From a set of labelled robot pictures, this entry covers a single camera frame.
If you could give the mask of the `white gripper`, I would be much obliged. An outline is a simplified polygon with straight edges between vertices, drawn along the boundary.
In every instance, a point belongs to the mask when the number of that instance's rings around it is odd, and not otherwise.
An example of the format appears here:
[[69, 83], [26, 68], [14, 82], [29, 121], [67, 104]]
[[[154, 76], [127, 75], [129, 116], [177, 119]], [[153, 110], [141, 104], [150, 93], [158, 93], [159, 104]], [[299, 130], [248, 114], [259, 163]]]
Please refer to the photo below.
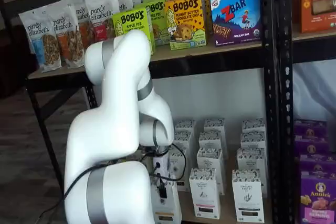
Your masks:
[[167, 178], [170, 178], [170, 160], [169, 153], [165, 153], [161, 156], [155, 156], [153, 158], [153, 176], [159, 178], [157, 188], [159, 197], [161, 199], [167, 199], [166, 184]]

